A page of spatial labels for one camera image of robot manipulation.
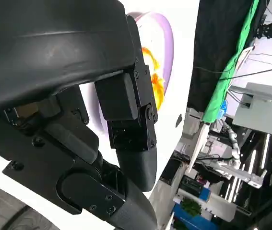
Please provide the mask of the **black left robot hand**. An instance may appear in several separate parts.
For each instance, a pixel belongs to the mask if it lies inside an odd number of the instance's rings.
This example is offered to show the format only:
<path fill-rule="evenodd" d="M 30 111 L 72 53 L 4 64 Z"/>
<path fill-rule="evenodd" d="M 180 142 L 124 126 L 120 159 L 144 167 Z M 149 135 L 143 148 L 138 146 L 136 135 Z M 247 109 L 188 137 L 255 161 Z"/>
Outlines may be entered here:
<path fill-rule="evenodd" d="M 117 0 L 0 0 L 3 173 L 65 211 L 154 230 L 158 114 Z"/>

